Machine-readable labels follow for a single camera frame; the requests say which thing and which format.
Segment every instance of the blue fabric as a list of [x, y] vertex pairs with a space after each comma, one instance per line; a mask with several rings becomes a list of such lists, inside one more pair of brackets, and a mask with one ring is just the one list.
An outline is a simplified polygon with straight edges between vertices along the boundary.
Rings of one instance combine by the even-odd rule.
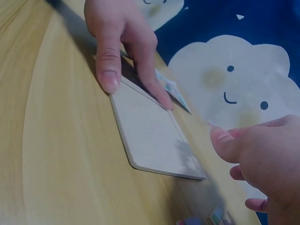
[[257, 213], [259, 220], [261, 221], [262, 225], [268, 225], [268, 218], [266, 213]]
[[[185, 0], [184, 8], [156, 31], [157, 51], [167, 65], [190, 43], [234, 35], [253, 45], [283, 47], [290, 58], [289, 77], [300, 87], [300, 0]], [[238, 20], [237, 14], [245, 18]]]

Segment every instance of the colorful object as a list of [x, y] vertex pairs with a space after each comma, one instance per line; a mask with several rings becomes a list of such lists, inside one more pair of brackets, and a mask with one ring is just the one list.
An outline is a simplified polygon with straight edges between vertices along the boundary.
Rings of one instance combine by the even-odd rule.
[[223, 210], [220, 207], [216, 207], [210, 215], [210, 220], [214, 225], [230, 225], [230, 223], [224, 219]]
[[189, 218], [185, 220], [178, 221], [176, 225], [201, 225], [200, 219]]
[[170, 81], [169, 79], [162, 76], [162, 74], [155, 69], [156, 77], [162, 83], [164, 89], [172, 95], [189, 113], [191, 113], [188, 104], [184, 100], [182, 94], [177, 89], [177, 84], [174, 81]]

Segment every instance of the wooden table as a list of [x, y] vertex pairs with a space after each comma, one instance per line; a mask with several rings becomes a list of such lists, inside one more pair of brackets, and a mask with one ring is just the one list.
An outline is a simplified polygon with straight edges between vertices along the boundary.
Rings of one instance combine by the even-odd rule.
[[[126, 158], [109, 97], [94, 76], [83, 0], [0, 0], [0, 224], [174, 225], [224, 207], [259, 224], [193, 111], [174, 115], [208, 179], [141, 172]], [[157, 56], [157, 67], [172, 77]]]

